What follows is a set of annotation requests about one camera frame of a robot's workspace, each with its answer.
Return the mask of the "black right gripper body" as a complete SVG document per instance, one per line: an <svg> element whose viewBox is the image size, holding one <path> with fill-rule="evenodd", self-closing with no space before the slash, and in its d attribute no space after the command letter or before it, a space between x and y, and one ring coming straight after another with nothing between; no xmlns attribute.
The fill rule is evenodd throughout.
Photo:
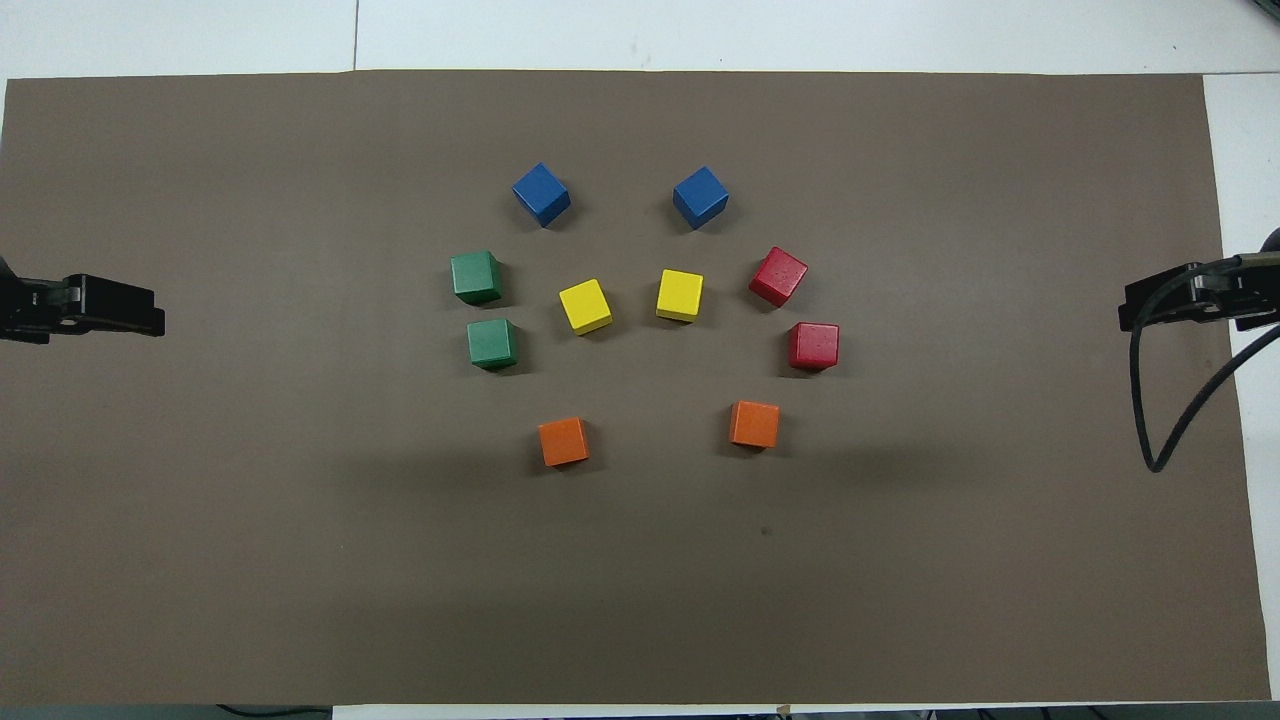
<svg viewBox="0 0 1280 720"><path fill-rule="evenodd" d="M1277 323L1277 258L1225 258L1203 269L1213 320L1235 322L1238 331Z"/></svg>

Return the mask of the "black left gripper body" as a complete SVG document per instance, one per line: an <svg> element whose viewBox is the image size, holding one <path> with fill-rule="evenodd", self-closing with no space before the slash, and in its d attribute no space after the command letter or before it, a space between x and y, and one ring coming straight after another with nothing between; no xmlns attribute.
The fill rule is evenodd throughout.
<svg viewBox="0 0 1280 720"><path fill-rule="evenodd" d="M64 324L70 277L59 281L23 278L1 269L1 338L47 345L55 334L70 334Z"/></svg>

